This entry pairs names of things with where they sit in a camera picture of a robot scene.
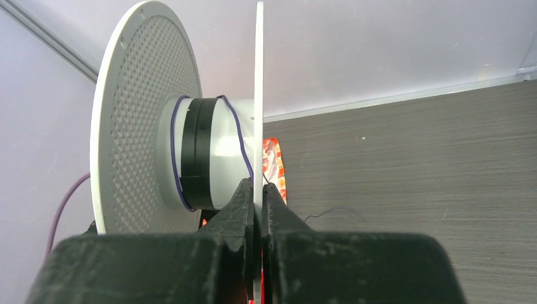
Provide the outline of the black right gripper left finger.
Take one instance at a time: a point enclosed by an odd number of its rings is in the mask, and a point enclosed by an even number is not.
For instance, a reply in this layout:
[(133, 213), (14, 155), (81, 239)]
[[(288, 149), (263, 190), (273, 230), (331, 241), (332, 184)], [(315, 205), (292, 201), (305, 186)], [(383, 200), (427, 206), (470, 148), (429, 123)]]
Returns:
[(253, 298), (249, 179), (200, 230), (83, 234), (46, 258), (27, 303), (247, 303)]

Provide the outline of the white perforated cable spool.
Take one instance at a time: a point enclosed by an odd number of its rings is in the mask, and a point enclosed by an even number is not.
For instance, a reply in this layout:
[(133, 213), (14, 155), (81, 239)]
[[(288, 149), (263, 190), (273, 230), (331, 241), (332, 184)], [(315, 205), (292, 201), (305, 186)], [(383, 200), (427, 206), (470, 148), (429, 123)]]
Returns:
[(253, 97), (205, 98), (187, 32), (159, 1), (131, 7), (104, 53), (90, 136), (97, 235), (200, 230), (243, 179), (253, 188), (253, 298), (260, 299), (263, 3), (256, 5)]

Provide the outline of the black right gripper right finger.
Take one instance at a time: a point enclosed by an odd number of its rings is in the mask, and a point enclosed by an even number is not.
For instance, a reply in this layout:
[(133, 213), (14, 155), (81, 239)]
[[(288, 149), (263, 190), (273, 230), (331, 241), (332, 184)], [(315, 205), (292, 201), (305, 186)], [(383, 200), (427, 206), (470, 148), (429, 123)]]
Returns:
[(316, 231), (263, 188), (263, 303), (465, 303), (442, 245), (425, 234)]

